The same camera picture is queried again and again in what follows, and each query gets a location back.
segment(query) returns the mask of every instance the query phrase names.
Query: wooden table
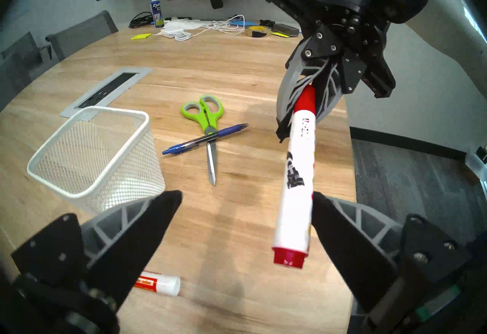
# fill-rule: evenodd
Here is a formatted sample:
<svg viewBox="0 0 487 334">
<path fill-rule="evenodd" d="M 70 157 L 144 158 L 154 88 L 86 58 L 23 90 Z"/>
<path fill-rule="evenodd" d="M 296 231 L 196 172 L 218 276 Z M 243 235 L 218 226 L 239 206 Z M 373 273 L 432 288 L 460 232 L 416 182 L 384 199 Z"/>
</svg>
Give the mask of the wooden table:
<svg viewBox="0 0 487 334">
<path fill-rule="evenodd" d="M 126 66 L 153 71 L 111 106 L 147 112 L 166 189 L 183 192 L 147 270 L 181 277 L 178 297 L 133 289 L 118 316 L 122 332 L 343 333 L 351 293 L 313 229 L 302 270 L 273 264 L 271 250 L 287 141 L 275 135 L 276 96 L 298 38 L 248 38 L 215 31 L 184 42 L 125 29 L 63 60 L 0 113 L 2 255 L 65 212 L 90 215 L 27 175 L 27 162 L 66 119 L 59 113 Z M 217 185 L 208 182 L 204 147 L 162 156 L 200 135 L 181 105 L 214 94 L 224 128 L 250 123 L 218 142 Z M 356 200 L 347 112 L 341 100 L 316 130 L 315 190 Z"/>
</svg>

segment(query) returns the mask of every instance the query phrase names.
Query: red and white marker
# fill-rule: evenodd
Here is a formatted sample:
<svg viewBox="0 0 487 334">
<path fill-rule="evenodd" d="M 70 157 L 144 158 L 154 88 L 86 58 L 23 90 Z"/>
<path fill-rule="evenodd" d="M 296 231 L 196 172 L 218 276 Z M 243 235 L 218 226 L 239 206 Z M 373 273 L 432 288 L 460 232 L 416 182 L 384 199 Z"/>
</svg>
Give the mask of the red and white marker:
<svg viewBox="0 0 487 334">
<path fill-rule="evenodd" d="M 281 207 L 274 235 L 274 263 L 303 268 L 308 256 L 313 207 L 315 88 L 304 88 L 291 122 Z"/>
</svg>

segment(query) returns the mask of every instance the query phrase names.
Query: black cable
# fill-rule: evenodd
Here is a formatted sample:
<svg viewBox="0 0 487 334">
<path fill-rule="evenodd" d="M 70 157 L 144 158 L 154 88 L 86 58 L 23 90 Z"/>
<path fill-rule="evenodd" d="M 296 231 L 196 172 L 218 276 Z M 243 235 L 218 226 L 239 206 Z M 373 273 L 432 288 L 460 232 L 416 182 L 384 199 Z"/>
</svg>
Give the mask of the black cable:
<svg viewBox="0 0 487 334">
<path fill-rule="evenodd" d="M 144 13 L 149 13 L 149 15 L 137 18 L 141 14 L 144 14 Z M 129 27 L 131 29 L 136 29 L 138 27 L 150 25 L 153 21 L 154 21 L 154 19 L 152 18 L 151 12 L 141 12 L 141 13 L 137 14 L 134 18 L 132 18 L 132 21 L 130 21 L 130 23 L 129 23 Z"/>
</svg>

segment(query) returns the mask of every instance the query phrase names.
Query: scissors blade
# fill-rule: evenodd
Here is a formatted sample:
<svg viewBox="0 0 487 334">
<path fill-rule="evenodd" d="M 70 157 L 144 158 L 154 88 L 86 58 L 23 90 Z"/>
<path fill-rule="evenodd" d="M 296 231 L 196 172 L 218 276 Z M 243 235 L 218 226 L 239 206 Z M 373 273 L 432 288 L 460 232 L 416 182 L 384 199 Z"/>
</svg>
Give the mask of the scissors blade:
<svg viewBox="0 0 487 334">
<path fill-rule="evenodd" d="M 216 185 L 216 143 L 215 140 L 206 143 L 206 161 L 208 162 L 208 180 Z"/>
</svg>

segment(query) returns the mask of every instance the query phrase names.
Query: chair backrest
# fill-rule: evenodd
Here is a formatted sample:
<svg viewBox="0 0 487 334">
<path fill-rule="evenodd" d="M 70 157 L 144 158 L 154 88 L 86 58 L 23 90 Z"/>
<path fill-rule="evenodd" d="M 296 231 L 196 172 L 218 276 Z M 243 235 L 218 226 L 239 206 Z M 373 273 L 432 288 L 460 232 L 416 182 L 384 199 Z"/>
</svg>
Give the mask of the chair backrest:
<svg viewBox="0 0 487 334">
<path fill-rule="evenodd" d="M 13 53 L 16 53 L 20 57 L 21 63 L 27 70 L 42 64 L 42 56 L 40 55 L 39 47 L 34 41 L 31 32 L 28 32 L 5 51 L 2 51 L 3 59 L 5 60 Z"/>
<path fill-rule="evenodd" d="M 50 42 L 56 52 L 59 61 L 118 31 L 110 14 L 104 10 L 96 16 L 72 26 L 69 29 L 50 34 L 46 40 Z"/>
<path fill-rule="evenodd" d="M 21 57 L 16 52 L 7 56 L 0 64 L 0 111 L 31 82 Z"/>
</svg>

